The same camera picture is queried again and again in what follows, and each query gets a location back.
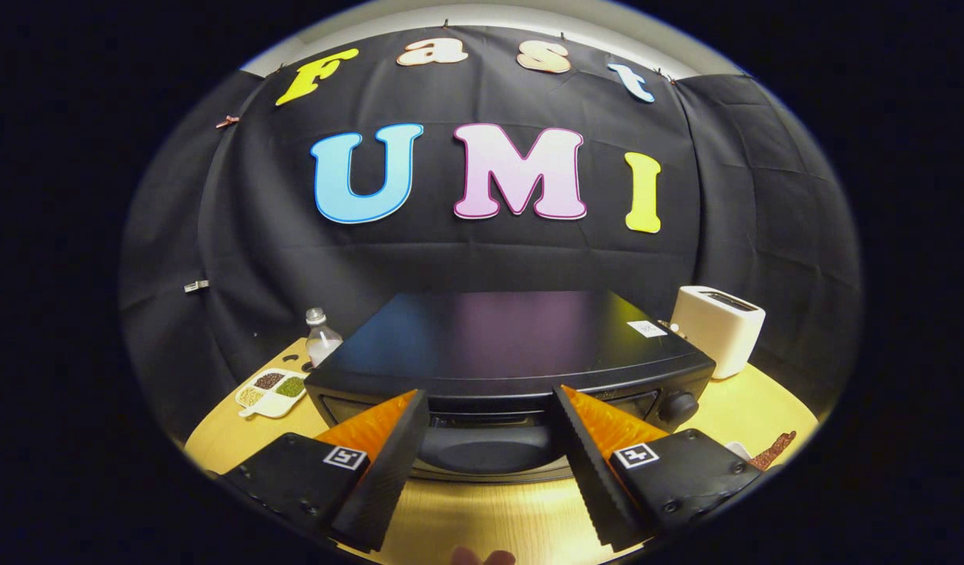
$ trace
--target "black fabric backdrop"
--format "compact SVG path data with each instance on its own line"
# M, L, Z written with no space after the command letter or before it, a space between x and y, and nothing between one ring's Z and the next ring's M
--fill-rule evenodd
M461 39L468 60L396 64L407 44L442 36ZM266 79L239 71L178 126L131 205L120 272L134 369L171 436L188 437L235 383L303 336L306 308L324 307L346 337L415 290L607 287L667 318L679 286L716 286L768 312L751 361L827 413L854 360L862 289L843 189L802 125L746 76L671 85L574 42L564 43L570 71L528 71L515 60L528 39L558 42L471 27L371 37ZM360 55L314 93L275 107L297 67L349 47ZM632 97L611 62L642 75L654 103ZM214 129L226 114L241 122ZM399 122L425 128L403 207L358 225L321 216L311 144L361 133L352 186L368 194L384 180L374 133ZM453 132L471 122L502 126L522 154L545 128L583 135L586 217L548 221L504 205L485 221L457 218L465 150ZM662 166L654 235L626 228L626 151ZM196 279L209 289L185 294Z

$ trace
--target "white toaster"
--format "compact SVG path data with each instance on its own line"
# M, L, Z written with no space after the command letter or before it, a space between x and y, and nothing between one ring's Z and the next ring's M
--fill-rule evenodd
M693 346L716 362L714 379L743 371L764 321L761 308L708 286L681 286L670 319Z

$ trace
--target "bottle cap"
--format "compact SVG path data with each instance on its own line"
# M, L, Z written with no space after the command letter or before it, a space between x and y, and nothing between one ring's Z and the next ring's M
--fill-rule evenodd
M324 324L325 319L327 319L327 317L325 317L325 312L322 312L321 308L311 308L311 310L307 311L306 318L307 318L307 325L309 326L317 326L318 324Z

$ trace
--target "plastic bottle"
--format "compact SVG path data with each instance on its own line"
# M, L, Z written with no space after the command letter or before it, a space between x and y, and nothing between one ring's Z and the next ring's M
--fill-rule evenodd
M307 355L311 358L311 366L317 367L342 344L342 336L329 328L328 318L321 308L311 308L307 311L306 319L311 328L311 333L307 336Z

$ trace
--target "light wood tabletop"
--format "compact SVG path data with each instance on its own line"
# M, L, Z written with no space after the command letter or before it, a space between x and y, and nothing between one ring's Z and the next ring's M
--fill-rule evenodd
M309 360L304 344L303 337L296 340L256 374L302 372ZM296 360L284 360L291 355ZM200 468L224 473L283 433L313 437L328 429L306 395L281 418L245 419L238 415L236 392L220 401L185 443L185 453ZM709 382L699 406L678 430L694 427L719 443L739 441L752 457L771 447L780 433L796 432L774 464L793 457L818 425L801 401L751 365L729 379ZM494 550L510 551L520 565L597 564L640 548L615 553L601 546L574 479L522 485L409 479L380 552L339 547L386 565L447 565L455 545L482 559Z

